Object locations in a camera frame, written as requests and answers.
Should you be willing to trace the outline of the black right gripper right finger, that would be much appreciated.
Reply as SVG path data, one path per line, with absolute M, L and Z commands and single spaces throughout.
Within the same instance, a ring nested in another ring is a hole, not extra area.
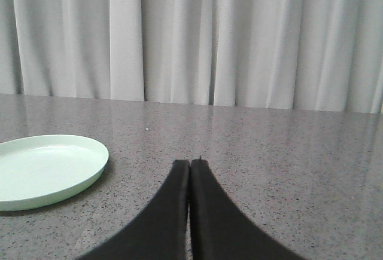
M 193 259 L 302 259 L 254 225 L 224 192 L 208 162 L 191 162 Z

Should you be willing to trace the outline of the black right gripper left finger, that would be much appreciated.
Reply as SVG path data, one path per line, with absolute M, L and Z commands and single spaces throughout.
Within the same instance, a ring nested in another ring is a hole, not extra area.
M 185 259 L 189 171 L 189 161 L 174 161 L 139 215 L 81 259 Z

